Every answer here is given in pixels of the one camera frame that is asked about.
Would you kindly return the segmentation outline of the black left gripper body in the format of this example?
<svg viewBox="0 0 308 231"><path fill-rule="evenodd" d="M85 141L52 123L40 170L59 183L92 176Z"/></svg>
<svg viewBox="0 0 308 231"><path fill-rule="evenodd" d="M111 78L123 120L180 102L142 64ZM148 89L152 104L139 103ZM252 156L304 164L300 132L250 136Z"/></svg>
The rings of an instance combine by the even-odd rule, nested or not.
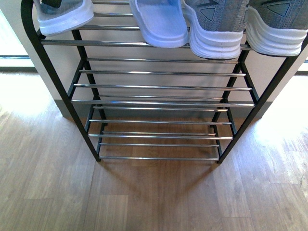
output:
<svg viewBox="0 0 308 231"><path fill-rule="evenodd" d="M53 8L59 8L61 6L62 0L42 0L42 3Z"/></svg>

